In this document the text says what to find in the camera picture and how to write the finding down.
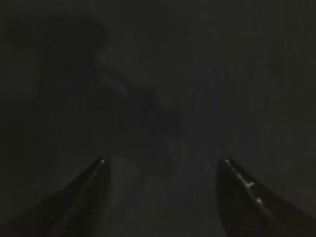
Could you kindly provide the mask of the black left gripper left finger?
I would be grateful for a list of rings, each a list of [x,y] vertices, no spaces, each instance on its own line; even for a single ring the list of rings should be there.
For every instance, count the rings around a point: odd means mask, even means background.
[[[97,158],[65,188],[0,226],[2,237],[85,237],[92,210],[109,185],[111,163]]]

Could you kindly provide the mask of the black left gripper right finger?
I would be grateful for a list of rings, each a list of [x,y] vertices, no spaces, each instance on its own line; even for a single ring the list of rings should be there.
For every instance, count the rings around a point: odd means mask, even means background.
[[[220,220],[229,237],[314,237],[316,221],[281,199],[235,161],[222,158],[216,178]]]

